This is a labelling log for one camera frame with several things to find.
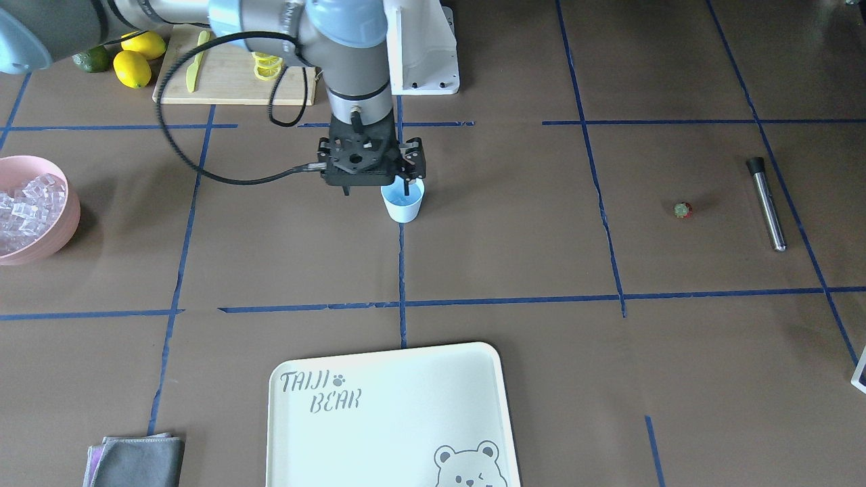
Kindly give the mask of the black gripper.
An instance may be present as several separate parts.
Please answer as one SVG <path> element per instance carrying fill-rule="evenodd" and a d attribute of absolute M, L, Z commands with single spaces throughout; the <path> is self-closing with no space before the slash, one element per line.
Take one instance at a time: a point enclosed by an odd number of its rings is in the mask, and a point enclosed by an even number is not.
<path fill-rule="evenodd" d="M 378 162 L 396 159 L 396 126 L 394 114 L 387 114 L 383 119 L 372 124 L 362 124 L 360 131 L 351 123 L 331 117 L 329 126 L 329 141 L 331 155 L 340 162 L 350 163 L 350 157 L 357 155 L 361 161 Z M 400 175 L 399 197 L 408 201 L 411 198 L 412 179 Z M 350 196 L 350 181 L 344 180 L 342 191 L 344 196 Z"/>

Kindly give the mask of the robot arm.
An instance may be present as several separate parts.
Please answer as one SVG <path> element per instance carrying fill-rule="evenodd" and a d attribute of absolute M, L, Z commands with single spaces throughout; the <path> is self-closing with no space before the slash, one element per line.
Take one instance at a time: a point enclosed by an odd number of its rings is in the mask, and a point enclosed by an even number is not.
<path fill-rule="evenodd" d="M 403 190 L 426 176 L 423 143 L 396 134 L 382 1 L 3 1 L 2 71 L 27 74 L 132 32 L 195 26 L 210 39 L 180 55 L 156 92 L 160 130 L 177 157 L 199 175 L 227 185 L 269 184 L 316 172 L 349 194 L 355 186 Z M 222 45 L 274 55 L 290 66 L 319 69 L 331 110 L 317 160 L 265 178 L 232 179 L 192 162 L 164 121 L 169 80 L 196 55 Z"/>

